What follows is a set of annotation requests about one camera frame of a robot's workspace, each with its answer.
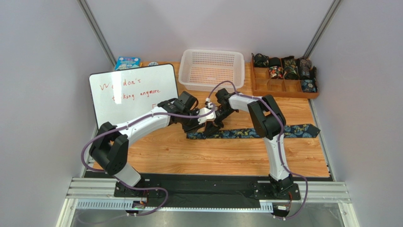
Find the dark blue floral necktie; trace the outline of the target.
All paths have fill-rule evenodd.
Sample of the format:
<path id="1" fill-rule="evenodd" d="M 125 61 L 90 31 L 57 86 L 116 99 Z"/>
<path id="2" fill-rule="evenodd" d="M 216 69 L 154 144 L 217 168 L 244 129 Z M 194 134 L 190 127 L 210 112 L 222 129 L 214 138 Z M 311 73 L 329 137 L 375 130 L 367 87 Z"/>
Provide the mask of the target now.
<path id="1" fill-rule="evenodd" d="M 312 124 L 286 125 L 284 127 L 284 138 L 316 138 L 321 130 Z M 205 139 L 258 139 L 261 138 L 254 128 L 219 130 L 211 135 L 204 135 L 203 132 L 190 132 L 186 135 L 190 140 Z"/>

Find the white plastic perforated basket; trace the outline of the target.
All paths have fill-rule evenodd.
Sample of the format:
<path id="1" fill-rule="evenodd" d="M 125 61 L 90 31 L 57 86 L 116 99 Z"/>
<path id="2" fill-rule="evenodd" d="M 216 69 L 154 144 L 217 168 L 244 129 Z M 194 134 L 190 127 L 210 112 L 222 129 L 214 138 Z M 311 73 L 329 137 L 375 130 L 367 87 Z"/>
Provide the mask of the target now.
<path id="1" fill-rule="evenodd" d="M 245 60 L 240 52 L 219 50 L 185 50 L 178 73 L 178 81 L 188 90 L 211 91 L 241 88 L 245 82 Z"/>

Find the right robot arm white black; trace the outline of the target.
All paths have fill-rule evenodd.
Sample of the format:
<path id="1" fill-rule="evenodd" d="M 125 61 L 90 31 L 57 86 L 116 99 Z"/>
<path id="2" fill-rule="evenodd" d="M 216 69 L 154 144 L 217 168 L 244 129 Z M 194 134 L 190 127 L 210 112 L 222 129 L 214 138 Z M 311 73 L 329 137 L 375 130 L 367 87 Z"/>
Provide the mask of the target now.
<path id="1" fill-rule="evenodd" d="M 293 178 L 285 157 L 283 133 L 286 120 L 273 96 L 253 98 L 237 92 L 229 93 L 223 88 L 216 93 L 216 98 L 219 103 L 216 119 L 206 123 L 202 137 L 206 139 L 222 129 L 222 121 L 233 112 L 248 112 L 256 134 L 263 139 L 267 149 L 271 193 L 275 198 L 289 195 L 287 190 L 293 185 Z"/>

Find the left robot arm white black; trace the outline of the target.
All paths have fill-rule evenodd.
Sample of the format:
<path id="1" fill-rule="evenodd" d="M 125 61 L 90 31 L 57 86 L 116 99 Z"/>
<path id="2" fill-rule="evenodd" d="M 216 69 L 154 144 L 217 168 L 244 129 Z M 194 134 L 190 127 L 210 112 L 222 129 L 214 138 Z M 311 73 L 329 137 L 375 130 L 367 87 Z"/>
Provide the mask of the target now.
<path id="1" fill-rule="evenodd" d="M 198 103 L 196 97 L 182 92 L 178 98 L 159 103 L 132 122 L 118 125 L 103 123 L 89 154 L 106 174 L 128 186 L 135 186 L 141 181 L 141 175 L 127 162 L 129 147 L 144 136 L 171 124 L 180 123 L 185 132 L 203 127 L 196 118 L 200 112 Z"/>

